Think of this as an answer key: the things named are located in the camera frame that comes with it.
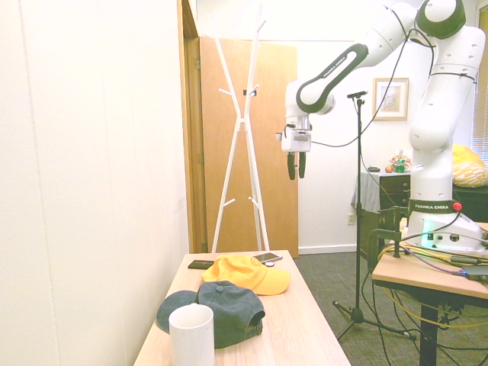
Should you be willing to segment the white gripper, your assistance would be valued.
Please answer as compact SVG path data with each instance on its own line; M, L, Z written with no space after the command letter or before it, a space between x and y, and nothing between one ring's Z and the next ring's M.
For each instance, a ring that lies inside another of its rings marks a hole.
M287 171L290 180L296 177L295 153L299 152L298 173L304 178L307 154L311 150L311 133L305 130L286 129L281 138L281 150L287 152Z

